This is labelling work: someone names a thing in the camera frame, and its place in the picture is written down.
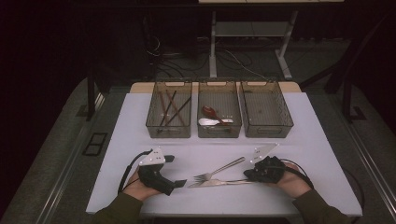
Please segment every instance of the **tabletop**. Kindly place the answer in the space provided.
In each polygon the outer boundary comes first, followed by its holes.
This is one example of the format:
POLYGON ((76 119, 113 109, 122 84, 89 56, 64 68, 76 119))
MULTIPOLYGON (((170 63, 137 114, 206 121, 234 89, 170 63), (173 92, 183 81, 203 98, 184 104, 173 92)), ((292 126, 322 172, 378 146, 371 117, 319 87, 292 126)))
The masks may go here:
POLYGON ((247 160, 221 173, 216 178, 245 178, 256 147, 277 143, 269 154, 301 165, 324 200, 349 216, 361 216, 361 207, 335 158, 315 111, 298 85, 281 83, 294 126, 286 138, 199 138, 197 134, 197 93, 191 98, 191 137, 185 139, 152 139, 145 125, 153 83, 135 84, 125 97, 116 128, 111 137, 100 173, 97 177, 88 213, 108 206, 117 195, 120 179, 127 165, 140 152, 160 146, 165 155, 175 156, 166 163, 161 174, 171 181, 187 179, 184 188, 170 196, 157 195, 145 201, 142 217, 287 217, 298 214, 292 198, 283 191, 254 183, 240 186, 188 188, 193 177, 214 171, 242 156, 247 160))

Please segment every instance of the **dark background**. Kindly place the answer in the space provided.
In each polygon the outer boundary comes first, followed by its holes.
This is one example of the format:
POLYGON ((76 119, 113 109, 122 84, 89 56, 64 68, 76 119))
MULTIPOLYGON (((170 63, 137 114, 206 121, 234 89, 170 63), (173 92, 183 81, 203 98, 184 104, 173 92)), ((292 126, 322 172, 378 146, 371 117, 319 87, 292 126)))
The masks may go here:
MULTIPOLYGON (((302 10, 293 39, 359 39, 389 12, 390 2, 346 0, 340 7, 302 10)), ((289 9, 265 14, 288 15, 289 9)), ((148 34, 193 54, 196 36, 209 36, 210 11, 157 11, 142 23, 145 11, 74 7, 65 1, 0 0, 0 77, 2 136, 0 216, 44 143, 65 101, 89 68, 101 91, 113 85, 150 80, 148 34)), ((240 10, 221 12, 224 19, 262 16, 240 10)), ((367 44, 350 73, 396 133, 396 50, 391 12, 367 44)))

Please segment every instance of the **fork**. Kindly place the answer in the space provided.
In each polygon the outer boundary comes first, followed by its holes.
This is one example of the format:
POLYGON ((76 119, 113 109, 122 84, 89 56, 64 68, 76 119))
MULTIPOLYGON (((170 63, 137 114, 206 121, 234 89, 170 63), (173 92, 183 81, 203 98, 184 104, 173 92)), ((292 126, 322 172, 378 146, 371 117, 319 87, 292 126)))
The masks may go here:
POLYGON ((232 166, 234 166, 234 165, 236 165, 236 164, 238 164, 239 162, 242 162, 242 161, 244 161, 244 160, 245 160, 245 157, 241 157, 241 158, 239 158, 238 160, 232 161, 232 162, 228 163, 227 165, 225 165, 225 166, 219 168, 218 170, 216 170, 216 171, 214 171, 214 172, 212 172, 212 173, 206 173, 206 174, 203 174, 203 175, 196 175, 196 176, 194 177, 194 179, 195 179, 195 181, 197 181, 197 182, 204 182, 204 181, 206 181, 206 180, 210 180, 210 178, 212 178, 212 175, 214 175, 214 174, 216 174, 216 173, 218 173, 218 172, 220 172, 220 171, 222 171, 222 170, 225 170, 225 169, 227 169, 227 168, 229 168, 229 167, 232 167, 232 166))

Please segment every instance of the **red spoon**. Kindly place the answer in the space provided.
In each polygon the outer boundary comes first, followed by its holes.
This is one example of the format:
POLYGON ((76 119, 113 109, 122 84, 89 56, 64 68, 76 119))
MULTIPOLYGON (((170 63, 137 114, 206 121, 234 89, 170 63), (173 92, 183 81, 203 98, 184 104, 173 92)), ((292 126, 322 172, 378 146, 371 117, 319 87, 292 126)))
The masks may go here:
POLYGON ((202 106, 202 113, 212 119, 217 119, 222 125, 228 125, 227 123, 225 123, 224 121, 222 121, 221 118, 218 117, 218 115, 216 114, 215 109, 213 109, 210 106, 204 105, 202 106))

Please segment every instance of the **spoon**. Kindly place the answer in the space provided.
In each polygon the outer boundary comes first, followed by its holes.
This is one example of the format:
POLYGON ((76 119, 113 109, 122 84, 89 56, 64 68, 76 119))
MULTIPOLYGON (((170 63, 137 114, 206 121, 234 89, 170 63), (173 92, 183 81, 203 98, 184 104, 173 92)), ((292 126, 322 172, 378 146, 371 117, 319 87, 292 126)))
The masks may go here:
MULTIPOLYGON (((223 121, 224 123, 233 123, 233 120, 232 120, 232 119, 223 119, 222 121, 223 121)), ((198 123, 199 123, 200 125, 216 125, 216 124, 219 123, 219 121, 216 120, 216 119, 199 119, 199 120, 198 120, 198 123)))
POLYGON ((213 109, 210 106, 207 105, 202 106, 202 113, 207 117, 210 117, 212 119, 217 119, 222 125, 227 125, 227 123, 225 123, 224 121, 222 121, 222 119, 218 117, 215 109, 213 109))

